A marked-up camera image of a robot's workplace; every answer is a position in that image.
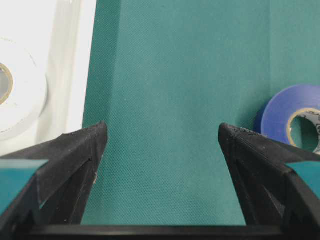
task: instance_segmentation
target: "green cloth backdrop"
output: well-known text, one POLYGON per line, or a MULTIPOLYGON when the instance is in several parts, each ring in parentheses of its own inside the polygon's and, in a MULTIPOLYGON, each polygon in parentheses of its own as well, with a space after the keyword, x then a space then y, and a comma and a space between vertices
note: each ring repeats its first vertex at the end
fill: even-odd
POLYGON ((98 0, 83 126, 109 139, 83 224, 244 225, 218 127, 320 79, 318 0, 98 0))

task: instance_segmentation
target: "white surface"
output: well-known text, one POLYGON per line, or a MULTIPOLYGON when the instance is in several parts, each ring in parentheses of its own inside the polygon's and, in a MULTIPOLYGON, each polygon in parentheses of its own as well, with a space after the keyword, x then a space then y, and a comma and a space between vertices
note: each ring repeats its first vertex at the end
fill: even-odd
POLYGON ((1 67, 7 69, 12 83, 12 91, 0 104, 0 140, 5 140, 24 132, 39 117, 47 98, 47 80, 31 55, 15 42, 0 39, 0 53, 1 67))
POLYGON ((0 36, 23 45, 48 83, 39 119, 24 133, 0 141, 2 156, 82 127, 96 1, 0 0, 0 4, 0 36))

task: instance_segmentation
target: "green fabric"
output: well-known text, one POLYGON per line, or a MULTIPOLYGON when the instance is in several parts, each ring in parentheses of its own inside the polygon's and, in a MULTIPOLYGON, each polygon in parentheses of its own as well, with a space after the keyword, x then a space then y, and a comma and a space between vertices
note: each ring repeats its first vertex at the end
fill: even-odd
POLYGON ((244 225, 218 143, 320 77, 318 1, 98 0, 83 126, 109 141, 83 224, 244 225))
POLYGON ((314 194, 320 198, 320 162, 303 161, 288 163, 287 166, 292 168, 303 181, 309 186, 314 194))
POLYGON ((0 215, 48 160, 0 159, 0 215))

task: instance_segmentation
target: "blue tape roll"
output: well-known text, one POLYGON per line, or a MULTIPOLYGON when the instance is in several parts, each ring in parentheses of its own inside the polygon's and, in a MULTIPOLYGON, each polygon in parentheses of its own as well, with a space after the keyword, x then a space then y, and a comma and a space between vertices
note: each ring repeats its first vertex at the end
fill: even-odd
MULTIPOLYGON (((270 139, 295 146, 291 122, 296 116, 313 122, 320 135, 320 86, 301 84, 282 90, 257 113, 254 130, 270 139)), ((319 145, 315 152, 320 152, 319 145)))

